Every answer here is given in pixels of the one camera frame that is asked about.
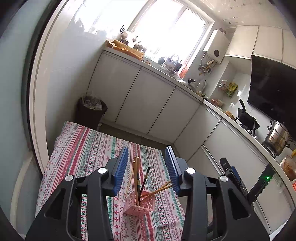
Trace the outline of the bamboo chopstick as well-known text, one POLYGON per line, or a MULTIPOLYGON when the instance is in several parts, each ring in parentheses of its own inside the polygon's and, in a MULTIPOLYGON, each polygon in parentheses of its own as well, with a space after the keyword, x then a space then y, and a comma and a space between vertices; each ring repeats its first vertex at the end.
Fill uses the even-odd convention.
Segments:
POLYGON ((159 189, 153 191, 153 192, 150 192, 150 193, 147 193, 147 194, 144 194, 142 195, 141 197, 147 197, 147 196, 151 196, 151 195, 154 195, 154 194, 157 194, 163 190, 166 190, 168 188, 171 188, 172 185, 171 185, 171 181, 168 181, 166 184, 164 184, 162 187, 160 187, 159 189))
POLYGON ((162 188, 160 188, 160 189, 158 189, 158 190, 156 190, 154 192, 149 193, 147 196, 155 195, 155 194, 157 194, 157 193, 159 193, 161 191, 164 191, 166 189, 169 189, 171 187, 172 187, 172 185, 168 185, 168 186, 162 187, 162 188))
POLYGON ((128 180, 128 184, 127 184, 127 187, 126 187, 125 197, 128 196, 128 192, 130 190, 130 185, 131 185, 132 179, 133 179, 133 169, 131 170, 130 177, 129 177, 129 180, 128 180))
POLYGON ((137 206, 139 206, 138 157, 133 158, 133 178, 134 178, 135 203, 137 206))

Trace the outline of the black chopstick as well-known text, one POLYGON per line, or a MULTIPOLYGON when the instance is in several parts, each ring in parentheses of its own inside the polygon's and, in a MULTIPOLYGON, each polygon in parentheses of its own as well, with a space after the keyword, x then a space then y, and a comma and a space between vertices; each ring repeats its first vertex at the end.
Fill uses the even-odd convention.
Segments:
POLYGON ((146 173, 145 173, 145 177, 144 177, 144 180, 143 180, 143 183, 142 183, 141 189, 140 189, 140 191, 139 191, 139 197, 141 197, 141 194, 142 194, 142 191, 143 191, 143 189, 144 189, 144 185, 145 185, 145 183, 146 183, 146 181, 147 181, 147 177, 148 177, 148 174, 149 174, 150 169, 151 169, 151 167, 148 167, 148 168, 147 168, 147 171, 146 171, 146 173))

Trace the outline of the glass bowl with food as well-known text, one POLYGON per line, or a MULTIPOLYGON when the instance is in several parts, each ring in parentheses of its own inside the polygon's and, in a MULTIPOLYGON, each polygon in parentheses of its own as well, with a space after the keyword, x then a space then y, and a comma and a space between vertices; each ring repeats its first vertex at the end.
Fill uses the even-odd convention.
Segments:
POLYGON ((295 180, 295 159, 291 156, 285 156, 280 163, 280 167, 283 169, 290 181, 295 180))

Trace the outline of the stainless steel steamer pot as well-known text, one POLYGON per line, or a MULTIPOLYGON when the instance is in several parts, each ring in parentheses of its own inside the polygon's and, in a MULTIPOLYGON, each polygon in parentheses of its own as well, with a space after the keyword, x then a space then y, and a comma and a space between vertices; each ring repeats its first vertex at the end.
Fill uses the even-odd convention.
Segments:
POLYGON ((276 120, 270 121, 271 126, 267 126, 268 134, 262 142, 265 148, 271 150, 274 156, 279 156, 284 148, 289 148, 289 142, 293 141, 287 128, 276 120))

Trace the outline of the pink perforated utensil holder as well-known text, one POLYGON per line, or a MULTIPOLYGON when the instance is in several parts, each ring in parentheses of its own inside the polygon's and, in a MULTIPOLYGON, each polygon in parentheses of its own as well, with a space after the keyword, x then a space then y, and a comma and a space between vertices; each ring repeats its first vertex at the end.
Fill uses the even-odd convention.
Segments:
POLYGON ((155 195, 147 195, 136 204, 135 194, 132 191, 125 197, 123 213, 131 216, 142 217, 155 211, 155 195))

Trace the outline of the patterned red green tablecloth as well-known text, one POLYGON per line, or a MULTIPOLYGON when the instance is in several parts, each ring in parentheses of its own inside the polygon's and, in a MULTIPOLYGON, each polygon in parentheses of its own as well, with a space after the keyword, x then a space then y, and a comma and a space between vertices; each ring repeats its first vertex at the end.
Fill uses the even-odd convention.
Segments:
POLYGON ((66 121, 29 240, 180 240, 185 214, 160 150, 66 121))

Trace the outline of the black wok pan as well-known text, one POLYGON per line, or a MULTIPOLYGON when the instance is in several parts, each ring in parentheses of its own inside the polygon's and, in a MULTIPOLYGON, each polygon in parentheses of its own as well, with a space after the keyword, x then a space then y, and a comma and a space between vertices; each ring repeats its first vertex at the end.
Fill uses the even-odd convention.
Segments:
POLYGON ((238 119, 241 122, 241 124, 244 125, 247 130, 257 130, 258 128, 260 128, 260 125, 257 122, 257 120, 247 113, 243 100, 239 99, 239 102, 242 108, 239 108, 237 110, 237 113, 238 119))

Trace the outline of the black trash bin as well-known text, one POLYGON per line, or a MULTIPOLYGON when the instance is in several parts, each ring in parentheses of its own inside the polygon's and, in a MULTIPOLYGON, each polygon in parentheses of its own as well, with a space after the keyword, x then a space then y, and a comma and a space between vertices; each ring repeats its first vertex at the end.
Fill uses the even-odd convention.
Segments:
POLYGON ((107 110, 105 102, 94 96, 80 97, 76 105, 74 122, 97 130, 100 120, 107 110))

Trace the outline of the black range hood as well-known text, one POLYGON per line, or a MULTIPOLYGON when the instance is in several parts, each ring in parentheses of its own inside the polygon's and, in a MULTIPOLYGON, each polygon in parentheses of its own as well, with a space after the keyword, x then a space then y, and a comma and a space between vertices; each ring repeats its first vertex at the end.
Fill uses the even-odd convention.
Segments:
POLYGON ((295 69, 278 61, 253 55, 248 103, 282 123, 295 138, 295 69))

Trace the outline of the yellow cloth on counter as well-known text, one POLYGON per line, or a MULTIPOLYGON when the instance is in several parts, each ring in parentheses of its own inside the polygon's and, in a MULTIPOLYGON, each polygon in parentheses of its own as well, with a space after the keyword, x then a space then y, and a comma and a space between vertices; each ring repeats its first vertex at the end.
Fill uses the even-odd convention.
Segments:
POLYGON ((121 53, 125 53, 125 54, 127 54, 133 58, 136 58, 140 61, 143 60, 143 56, 144 56, 143 52, 133 49, 133 48, 129 47, 128 45, 123 44, 122 42, 120 42, 116 39, 114 39, 113 42, 111 42, 110 40, 106 40, 105 44, 107 47, 109 47, 111 49, 115 49, 121 53))

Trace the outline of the white water heater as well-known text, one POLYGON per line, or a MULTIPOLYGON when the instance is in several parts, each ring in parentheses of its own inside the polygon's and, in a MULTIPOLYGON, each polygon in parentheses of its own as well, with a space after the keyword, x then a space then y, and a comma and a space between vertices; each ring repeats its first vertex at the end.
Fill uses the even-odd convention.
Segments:
POLYGON ((222 33, 219 29, 214 30, 204 47, 203 52, 205 52, 212 60, 215 60, 220 64, 224 58, 229 43, 230 41, 225 36, 225 33, 222 33))

